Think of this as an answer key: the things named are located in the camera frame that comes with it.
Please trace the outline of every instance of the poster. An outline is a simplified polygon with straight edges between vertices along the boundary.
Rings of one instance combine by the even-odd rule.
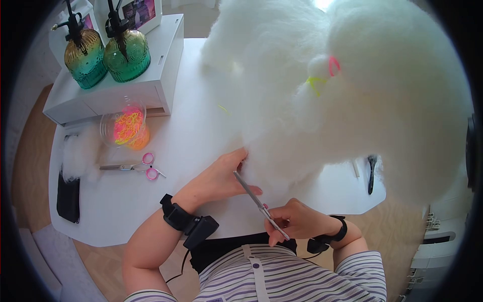
[[[82,18],[82,21],[84,22],[84,29],[94,29],[94,26],[92,26],[92,20],[90,19],[90,15],[88,14],[84,18]]]
[[[122,7],[129,29],[138,29],[156,17],[155,0],[134,0]]]

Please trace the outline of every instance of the glass spray bottle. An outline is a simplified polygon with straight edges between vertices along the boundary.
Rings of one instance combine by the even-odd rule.
[[[106,32],[111,40],[104,51],[104,64],[114,80],[123,83],[145,72],[151,63],[151,55],[144,34],[129,29],[128,21],[119,18],[121,2],[119,0],[114,9],[112,0],[108,0],[110,12],[106,21]]]
[[[65,49],[64,62],[74,80],[82,89],[89,89],[99,83],[107,74],[104,66],[104,45],[99,34],[93,29],[85,29],[81,13],[72,13],[71,3],[66,0],[69,10],[67,22],[55,24],[51,30],[67,25],[69,34],[65,36],[69,43]]]

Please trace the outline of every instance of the yellow rubber band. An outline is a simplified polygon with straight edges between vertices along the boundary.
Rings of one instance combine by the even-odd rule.
[[[310,86],[312,87],[312,89],[317,93],[317,96],[320,97],[320,93],[317,91],[317,89],[315,89],[315,86],[313,85],[313,83],[315,81],[320,81],[322,83],[327,83],[327,80],[323,80],[321,78],[316,78],[316,77],[313,77],[313,76],[309,76],[309,78],[305,81],[306,83],[309,83]]]
[[[218,104],[218,107],[223,109],[228,115],[231,115],[230,112],[228,112],[228,110],[225,107],[223,107],[222,105]]]

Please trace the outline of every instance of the wrist strap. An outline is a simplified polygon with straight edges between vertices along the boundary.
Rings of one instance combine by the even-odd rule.
[[[307,242],[307,252],[312,254],[322,253],[329,248],[332,241],[340,241],[347,234],[347,224],[344,221],[345,216],[330,215],[330,217],[336,218],[342,222],[340,231],[334,236],[320,235],[313,239],[309,239]]]
[[[177,203],[171,203],[170,194],[164,195],[159,202],[163,205],[164,220],[175,230],[180,230],[188,236],[183,246],[192,250],[203,240],[213,234],[219,224],[211,216],[195,216],[186,212]]]
[[[163,205],[163,218],[175,230],[185,231],[186,227],[194,220],[194,218],[196,218],[196,216],[183,210],[177,203],[172,204],[171,198],[173,198],[173,196],[166,194],[159,202]]]

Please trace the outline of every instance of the striped shirt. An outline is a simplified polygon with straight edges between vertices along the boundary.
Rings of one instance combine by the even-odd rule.
[[[351,255],[332,272],[282,246],[247,244],[210,264],[199,274],[199,283],[194,302],[386,301],[377,251]],[[166,292],[145,289],[125,302],[177,300]]]

